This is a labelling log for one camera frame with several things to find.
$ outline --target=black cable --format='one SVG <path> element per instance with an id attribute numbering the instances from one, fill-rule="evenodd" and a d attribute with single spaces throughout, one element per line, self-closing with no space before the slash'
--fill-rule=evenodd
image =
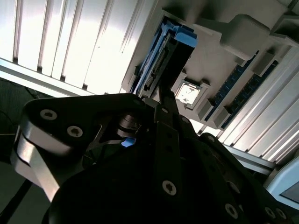
<path id="1" fill-rule="evenodd" d="M 25 90 L 32 96 L 33 99 L 38 99 L 37 95 L 31 93 L 28 87 L 25 87 Z"/>
<path id="2" fill-rule="evenodd" d="M 296 6 L 297 3 L 298 3 L 298 0 L 292 0 L 292 1 L 290 2 L 290 4 L 288 5 L 288 9 L 289 9 L 290 11 L 292 11 L 292 10 L 294 9 L 294 7 Z"/>
<path id="3" fill-rule="evenodd" d="M 28 190 L 30 189 L 32 183 L 29 180 L 25 180 L 18 192 L 15 196 L 10 200 L 8 205 L 0 214 L 0 223 L 7 224 L 10 218 L 13 216 L 16 209 L 19 207 L 20 203 L 22 202 L 23 198 L 27 194 Z"/>
<path id="4" fill-rule="evenodd" d="M 9 122 L 11 123 L 12 126 L 15 125 L 15 124 L 13 123 L 13 121 L 10 119 L 10 117 L 9 117 L 6 113 L 4 113 L 3 111 L 0 111 L 0 113 L 2 113 L 2 114 L 9 120 Z"/>

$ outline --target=bolt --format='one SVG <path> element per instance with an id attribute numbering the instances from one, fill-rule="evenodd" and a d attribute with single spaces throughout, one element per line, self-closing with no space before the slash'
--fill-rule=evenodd
<path id="1" fill-rule="evenodd" d="M 276 211 L 280 215 L 280 217 L 282 217 L 283 219 L 286 219 L 286 215 L 281 209 L 276 208 Z"/>
<path id="2" fill-rule="evenodd" d="M 269 207 L 265 207 L 265 210 L 266 210 L 268 216 L 270 216 L 271 218 L 276 218 L 274 212 Z"/>
<path id="3" fill-rule="evenodd" d="M 210 141 L 215 142 L 215 139 L 214 139 L 212 136 L 209 135 L 207 138 L 208 138 Z"/>
<path id="4" fill-rule="evenodd" d="M 57 114 L 48 109 L 42 110 L 39 114 L 45 120 L 55 120 L 57 118 Z"/>
<path id="5" fill-rule="evenodd" d="M 67 128 L 67 133 L 71 136 L 71 137 L 75 137 L 75 138 L 79 138 L 83 135 L 83 131 L 81 128 L 77 127 L 77 126 L 70 126 Z"/>
<path id="6" fill-rule="evenodd" d="M 177 193 L 176 186 L 170 181 L 163 181 L 162 187 L 163 190 L 171 196 L 174 196 Z"/>
<path id="7" fill-rule="evenodd" d="M 182 120 L 183 120 L 184 122 L 186 122 L 187 124 L 189 123 L 189 120 L 188 120 L 187 118 L 185 118 L 185 117 L 182 117 Z"/>
<path id="8" fill-rule="evenodd" d="M 233 217 L 234 219 L 238 219 L 238 212 L 237 212 L 237 210 L 234 208 L 234 206 L 233 205 L 231 205 L 231 204 L 225 204 L 225 210 L 226 210 L 226 212 L 231 216 L 231 217 Z"/>

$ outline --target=bright light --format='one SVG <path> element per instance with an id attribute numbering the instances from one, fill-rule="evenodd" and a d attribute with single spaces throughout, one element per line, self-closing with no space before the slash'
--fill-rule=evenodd
<path id="1" fill-rule="evenodd" d="M 200 90 L 191 84 L 183 83 L 176 94 L 176 99 L 184 104 L 192 105 L 198 96 Z"/>
<path id="2" fill-rule="evenodd" d="M 195 121 L 195 120 L 192 120 L 192 119 L 189 119 L 195 132 L 198 133 L 200 131 L 200 129 L 203 127 L 203 124 L 202 123 L 199 123 L 198 121 Z"/>
<path id="3" fill-rule="evenodd" d="M 125 91 L 123 88 L 121 88 L 120 93 L 126 93 L 127 91 Z"/>
<path id="4" fill-rule="evenodd" d="M 221 130 L 219 130 L 219 129 L 214 129 L 214 128 L 211 128 L 211 127 L 207 126 L 204 129 L 203 133 L 210 133 L 211 135 L 217 137 L 217 135 L 220 133 L 220 131 Z"/>
<path id="5" fill-rule="evenodd" d="M 298 134 L 299 130 L 295 134 L 293 134 L 287 141 L 285 141 L 285 143 L 281 147 L 279 147 L 279 149 L 276 150 L 275 153 L 272 154 L 272 156 L 269 157 L 268 161 L 271 161 L 278 153 L 280 153 L 282 150 L 285 150 L 287 144 L 289 144 L 291 140 L 293 140 Z"/>
<path id="6" fill-rule="evenodd" d="M 119 93 L 132 55 L 121 47 L 137 0 L 115 0 L 103 35 L 97 40 L 85 79 L 87 90 L 95 94 Z"/>

